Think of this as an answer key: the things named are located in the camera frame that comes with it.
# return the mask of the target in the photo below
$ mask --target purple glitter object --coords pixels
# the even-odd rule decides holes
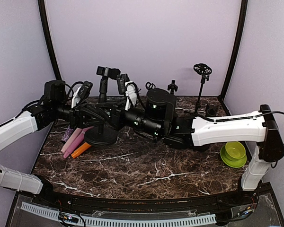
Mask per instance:
[[[70,126],[67,127],[67,130],[65,131],[61,142],[66,143],[66,141],[71,137],[72,133],[74,132],[74,129],[71,129]]]

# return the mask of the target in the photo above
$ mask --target wall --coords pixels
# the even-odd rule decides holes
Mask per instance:
[[[213,69],[205,96],[221,92],[236,34],[240,0],[47,0],[47,15],[62,77],[94,83],[97,66],[128,73],[145,94],[151,81],[177,95],[198,95],[192,66]],[[110,81],[109,95],[118,95]]]
[[[37,1],[0,1],[0,123],[39,99],[54,79]],[[26,136],[0,152],[0,164],[30,173],[48,131]],[[0,227],[5,226],[14,192],[0,188]]]
[[[240,52],[225,100],[232,114],[269,104],[284,111],[284,0],[249,1]],[[284,138],[284,117],[275,115]],[[284,158],[264,177],[284,215]]]

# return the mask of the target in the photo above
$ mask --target green bowl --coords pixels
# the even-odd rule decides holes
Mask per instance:
[[[240,142],[228,142],[225,145],[226,157],[231,161],[237,161],[246,155],[245,147]]]
[[[221,148],[221,152],[220,152],[220,156],[221,156],[221,158],[222,158],[222,161],[226,164],[226,165],[228,165],[228,166],[230,166],[230,167],[232,167],[232,168],[241,168],[241,167],[243,167],[245,164],[246,164],[246,162],[247,162],[247,157],[246,157],[246,155],[243,157],[243,158],[241,158],[241,159],[236,159],[236,161],[232,161],[232,160],[229,160],[228,158],[227,158],[227,156],[226,156],[226,149],[225,149],[225,145]]]

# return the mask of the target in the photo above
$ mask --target orange object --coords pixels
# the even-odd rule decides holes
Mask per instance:
[[[89,145],[88,143],[83,143],[78,149],[76,149],[72,154],[71,156],[73,158],[76,158],[78,157],[79,155],[81,155],[84,151],[86,151],[88,148],[90,148],[91,145]]]

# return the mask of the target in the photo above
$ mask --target white cable tray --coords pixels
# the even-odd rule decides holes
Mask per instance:
[[[37,206],[35,204],[22,202],[22,210],[29,213],[36,214],[46,219],[53,221],[59,221],[59,211],[58,209],[49,209]],[[82,220],[74,214],[73,217],[79,219],[77,226],[84,226]],[[205,215],[192,218],[179,218],[179,219],[169,219],[169,220],[116,220],[116,219],[104,219],[104,218],[93,218],[81,215],[85,220],[87,227],[195,227],[204,226],[209,224],[215,224],[215,215]]]

